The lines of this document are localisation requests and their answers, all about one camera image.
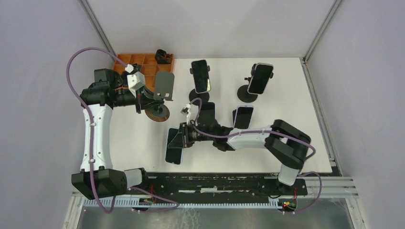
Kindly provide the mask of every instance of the white wall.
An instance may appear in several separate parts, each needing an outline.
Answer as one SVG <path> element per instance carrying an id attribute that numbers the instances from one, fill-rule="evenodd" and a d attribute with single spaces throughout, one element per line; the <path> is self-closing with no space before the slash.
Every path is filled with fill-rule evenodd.
<path id="1" fill-rule="evenodd" d="M 344 1 L 309 61 L 373 229 L 404 228 L 405 2 Z"/>
<path id="2" fill-rule="evenodd" d="M 89 0 L 116 53 L 302 57 L 334 0 Z"/>
<path id="3" fill-rule="evenodd" d="M 2 0 L 0 31 L 0 228 L 61 228 L 84 146 L 65 68 L 75 51 L 102 43 L 76 0 Z M 109 66 L 104 54 L 84 53 L 74 86 Z"/>

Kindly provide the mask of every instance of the smartphone screen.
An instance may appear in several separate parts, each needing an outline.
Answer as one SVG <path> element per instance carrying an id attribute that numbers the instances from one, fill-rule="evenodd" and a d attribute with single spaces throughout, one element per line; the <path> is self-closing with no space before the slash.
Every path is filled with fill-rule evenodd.
<path id="1" fill-rule="evenodd" d="M 211 90 L 206 60 L 191 62 L 192 75 L 194 77 L 195 92 L 204 93 Z"/>
<path id="2" fill-rule="evenodd" d="M 249 82 L 247 92 L 251 94 L 263 94 L 272 72 L 272 65 L 258 63 L 255 68 L 255 74 Z"/>
<path id="3" fill-rule="evenodd" d="M 200 115 L 198 116 L 198 124 L 210 124 L 215 119 L 215 103 L 203 102 Z"/>
<path id="4" fill-rule="evenodd" d="M 165 156 L 166 162 L 176 164 L 176 165 L 180 165 L 180 163 L 181 163 L 181 155 L 183 153 L 183 149 L 180 149 L 180 148 L 169 149 L 168 144 L 169 144 L 169 142 L 171 142 L 174 139 L 174 137 L 176 136 L 178 131 L 179 130 L 177 128 L 169 129 L 169 132 L 167 134 L 166 156 Z"/>
<path id="5" fill-rule="evenodd" d="M 234 118 L 234 128 L 248 129 L 250 119 L 252 118 L 252 113 L 253 113 L 252 106 L 238 107 Z"/>

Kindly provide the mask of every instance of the brown circular base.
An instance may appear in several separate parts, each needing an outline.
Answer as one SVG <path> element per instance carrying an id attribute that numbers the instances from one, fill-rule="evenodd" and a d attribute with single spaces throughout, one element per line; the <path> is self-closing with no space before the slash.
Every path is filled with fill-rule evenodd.
<path id="1" fill-rule="evenodd" d="M 160 105 L 161 110 L 158 111 L 154 107 L 146 109 L 145 114 L 148 118 L 155 122 L 164 122 L 169 119 L 170 111 L 165 105 Z"/>

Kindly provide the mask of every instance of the orange tray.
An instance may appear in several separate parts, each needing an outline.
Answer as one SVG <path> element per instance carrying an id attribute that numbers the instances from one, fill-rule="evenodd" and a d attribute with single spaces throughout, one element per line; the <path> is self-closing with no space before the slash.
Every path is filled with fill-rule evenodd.
<path id="1" fill-rule="evenodd" d="M 155 92 L 155 78 L 158 72 L 173 73 L 174 55 L 170 64 L 158 64 L 155 60 L 155 54 L 152 53 L 125 53 L 118 54 L 118 58 L 126 64 L 142 65 L 141 72 L 145 75 L 145 86 L 152 92 Z M 121 74 L 124 66 L 118 61 L 114 63 L 114 71 Z"/>

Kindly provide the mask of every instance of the gray floor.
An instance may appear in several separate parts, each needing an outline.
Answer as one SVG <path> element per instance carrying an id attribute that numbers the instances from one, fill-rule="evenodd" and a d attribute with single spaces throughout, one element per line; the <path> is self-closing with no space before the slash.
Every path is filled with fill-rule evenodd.
<path id="1" fill-rule="evenodd" d="M 298 208 L 311 199 L 298 200 Z M 116 208 L 105 214 L 98 208 L 86 208 L 79 229 L 352 229 L 344 199 L 321 199 L 310 210 L 285 215 L 273 209 L 176 209 L 138 214 L 128 208 Z"/>

